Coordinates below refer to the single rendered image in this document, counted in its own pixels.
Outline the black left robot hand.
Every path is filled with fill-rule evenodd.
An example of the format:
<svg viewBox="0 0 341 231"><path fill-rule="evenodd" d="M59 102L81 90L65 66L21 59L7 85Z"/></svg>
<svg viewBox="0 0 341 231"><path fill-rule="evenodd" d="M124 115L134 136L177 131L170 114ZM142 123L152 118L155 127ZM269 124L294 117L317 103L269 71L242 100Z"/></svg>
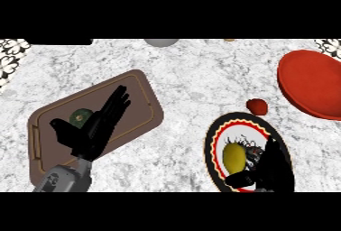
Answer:
<svg viewBox="0 0 341 231"><path fill-rule="evenodd" d="M71 154L90 162L102 155L117 123L130 106L127 87L118 86L109 96L102 110L96 111L84 125L77 128L66 121L55 118L50 126L55 129L57 142L72 149Z"/></svg>

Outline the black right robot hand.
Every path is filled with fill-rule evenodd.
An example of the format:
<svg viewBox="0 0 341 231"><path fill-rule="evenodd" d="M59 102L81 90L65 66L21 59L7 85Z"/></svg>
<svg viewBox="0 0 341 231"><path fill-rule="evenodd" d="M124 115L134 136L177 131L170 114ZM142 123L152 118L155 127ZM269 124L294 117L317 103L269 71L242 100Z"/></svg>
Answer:
<svg viewBox="0 0 341 231"><path fill-rule="evenodd" d="M224 178L233 189L255 185L257 192L294 192L294 171L285 160L279 142L269 137L266 151L254 171L241 171Z"/></svg>

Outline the yellow lemon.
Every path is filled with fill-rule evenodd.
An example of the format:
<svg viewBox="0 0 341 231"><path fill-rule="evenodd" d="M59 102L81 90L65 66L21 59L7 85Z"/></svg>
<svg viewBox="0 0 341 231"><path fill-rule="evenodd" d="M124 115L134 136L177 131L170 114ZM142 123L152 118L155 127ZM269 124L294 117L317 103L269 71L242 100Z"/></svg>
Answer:
<svg viewBox="0 0 341 231"><path fill-rule="evenodd" d="M238 143L229 143L223 149L223 164L227 172L235 174L245 168L246 155Z"/></svg>

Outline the patterned round plate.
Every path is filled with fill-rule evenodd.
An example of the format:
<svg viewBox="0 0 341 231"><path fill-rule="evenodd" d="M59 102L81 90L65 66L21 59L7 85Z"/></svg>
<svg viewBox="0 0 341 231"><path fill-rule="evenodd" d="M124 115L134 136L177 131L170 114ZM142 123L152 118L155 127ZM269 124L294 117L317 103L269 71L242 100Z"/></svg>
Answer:
<svg viewBox="0 0 341 231"><path fill-rule="evenodd" d="M224 178L232 175L223 164L223 149L229 143L238 143L246 155L245 168L242 171L254 171L266 151L267 138L279 142L285 160L292 160L286 144L276 129L258 116L248 113L229 113L221 115L212 122L205 136L204 156L212 183L221 192L255 192L255 185L233 189L224 184Z"/></svg>

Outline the red bowl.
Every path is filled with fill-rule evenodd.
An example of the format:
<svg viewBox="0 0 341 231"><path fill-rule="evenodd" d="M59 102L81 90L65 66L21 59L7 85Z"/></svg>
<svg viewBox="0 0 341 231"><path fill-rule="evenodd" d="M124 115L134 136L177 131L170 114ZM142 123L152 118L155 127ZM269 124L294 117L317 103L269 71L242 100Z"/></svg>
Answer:
<svg viewBox="0 0 341 231"><path fill-rule="evenodd" d="M286 53L277 66L282 95L305 114L341 121L341 62L308 50Z"/></svg>

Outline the green avocado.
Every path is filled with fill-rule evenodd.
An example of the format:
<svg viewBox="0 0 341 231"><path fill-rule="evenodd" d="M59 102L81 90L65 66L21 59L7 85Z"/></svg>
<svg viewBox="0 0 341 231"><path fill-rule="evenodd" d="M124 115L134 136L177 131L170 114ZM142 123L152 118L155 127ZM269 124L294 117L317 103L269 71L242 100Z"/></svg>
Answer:
<svg viewBox="0 0 341 231"><path fill-rule="evenodd" d="M91 114L93 112L88 109L86 108L77 109L69 115L69 124L75 126L77 128L81 128Z"/></svg>

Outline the brown cutting board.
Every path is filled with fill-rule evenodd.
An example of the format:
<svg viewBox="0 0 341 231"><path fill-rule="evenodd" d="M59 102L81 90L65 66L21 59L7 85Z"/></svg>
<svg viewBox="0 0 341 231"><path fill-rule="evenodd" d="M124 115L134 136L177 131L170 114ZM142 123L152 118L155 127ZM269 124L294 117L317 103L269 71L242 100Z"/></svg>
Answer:
<svg viewBox="0 0 341 231"><path fill-rule="evenodd" d="M117 123L102 156L159 126L164 119L162 108L146 76L137 69L43 106L31 114L26 123L29 179L34 185L43 179L46 171L57 164L77 167L71 148L57 142L50 120L59 118L69 121L72 112L81 108L99 111L119 85L127 87L130 106Z"/></svg>

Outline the small red fruit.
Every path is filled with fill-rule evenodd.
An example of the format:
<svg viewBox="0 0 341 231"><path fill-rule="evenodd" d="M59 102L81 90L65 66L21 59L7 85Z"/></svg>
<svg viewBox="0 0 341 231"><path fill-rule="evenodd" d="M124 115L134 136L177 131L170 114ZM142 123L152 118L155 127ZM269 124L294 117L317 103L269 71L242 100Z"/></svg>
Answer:
<svg viewBox="0 0 341 231"><path fill-rule="evenodd" d="M267 114L267 103L260 98L254 98L246 101L246 108L257 116L264 116Z"/></svg>

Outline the black flat appliance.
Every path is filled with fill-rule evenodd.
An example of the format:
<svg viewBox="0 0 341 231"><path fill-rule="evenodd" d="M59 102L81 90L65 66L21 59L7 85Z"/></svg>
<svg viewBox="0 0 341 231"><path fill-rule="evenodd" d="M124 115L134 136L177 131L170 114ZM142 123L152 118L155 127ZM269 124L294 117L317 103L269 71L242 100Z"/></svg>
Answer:
<svg viewBox="0 0 341 231"><path fill-rule="evenodd" d="M25 39L34 45L90 45L91 39Z"/></svg>

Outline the grey round object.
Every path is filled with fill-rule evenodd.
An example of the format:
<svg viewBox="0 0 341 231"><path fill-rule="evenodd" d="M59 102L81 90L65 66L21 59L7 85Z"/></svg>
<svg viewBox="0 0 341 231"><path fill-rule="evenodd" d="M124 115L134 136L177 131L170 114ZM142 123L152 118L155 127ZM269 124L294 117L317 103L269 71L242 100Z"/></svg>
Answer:
<svg viewBox="0 0 341 231"><path fill-rule="evenodd" d="M158 48L171 46L177 41L177 39L145 39L145 42Z"/></svg>

